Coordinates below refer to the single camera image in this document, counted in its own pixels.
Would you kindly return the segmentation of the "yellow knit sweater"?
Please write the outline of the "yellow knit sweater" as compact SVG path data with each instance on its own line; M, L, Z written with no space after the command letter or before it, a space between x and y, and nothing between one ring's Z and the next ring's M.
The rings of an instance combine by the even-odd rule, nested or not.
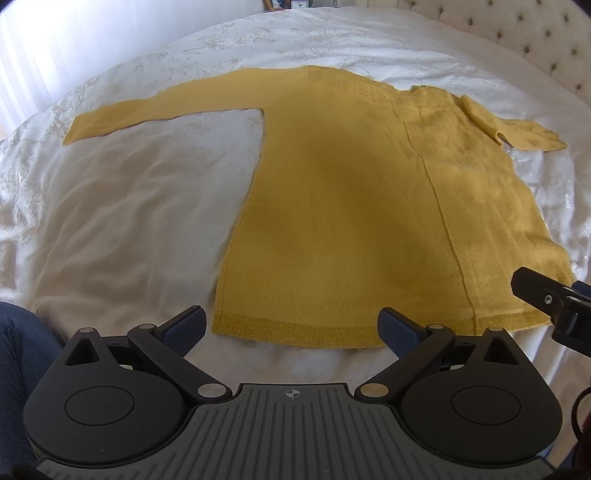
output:
M391 307L460 335L537 327L520 267L570 284L508 147L558 135L435 87L400 91L345 70L242 69L75 118L65 143L148 121L263 113L263 148L219 273L216 334L308 348L373 348Z

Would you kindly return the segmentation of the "small alarm clock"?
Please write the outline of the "small alarm clock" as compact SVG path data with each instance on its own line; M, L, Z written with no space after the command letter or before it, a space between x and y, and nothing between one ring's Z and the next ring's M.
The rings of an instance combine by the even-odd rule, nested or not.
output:
M308 8L310 6L311 6L310 0L291 0L290 1L290 8L291 9Z

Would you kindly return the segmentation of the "blue jeans leg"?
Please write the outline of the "blue jeans leg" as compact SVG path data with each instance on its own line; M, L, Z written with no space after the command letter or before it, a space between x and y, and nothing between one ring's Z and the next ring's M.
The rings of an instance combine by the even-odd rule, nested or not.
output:
M33 464L36 456L23 423L24 406L63 343L33 313L1 304L1 472Z

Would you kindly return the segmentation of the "wooden photo frame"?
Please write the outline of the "wooden photo frame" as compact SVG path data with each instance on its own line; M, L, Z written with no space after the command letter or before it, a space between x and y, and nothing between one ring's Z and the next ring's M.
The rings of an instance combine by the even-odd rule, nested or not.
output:
M290 8L290 0L263 0L266 11L283 11Z

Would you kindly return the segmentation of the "white floral bedspread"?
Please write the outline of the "white floral bedspread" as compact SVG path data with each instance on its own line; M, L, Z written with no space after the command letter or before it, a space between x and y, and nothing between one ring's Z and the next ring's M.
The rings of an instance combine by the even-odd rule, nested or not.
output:
M259 162L256 110L146 123L64 146L80 113L247 67L341 68L435 86L556 131L556 153L512 152L577 278L590 276L590 109L523 57L399 9L260 14L194 33L86 80L1 145L1 304L66 342L211 308L223 252Z

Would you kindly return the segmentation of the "cream tufted headboard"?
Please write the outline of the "cream tufted headboard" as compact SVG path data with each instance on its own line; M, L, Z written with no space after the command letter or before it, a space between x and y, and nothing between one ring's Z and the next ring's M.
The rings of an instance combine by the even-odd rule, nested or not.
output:
M574 1L417 0L394 5L507 48L590 102L590 16Z

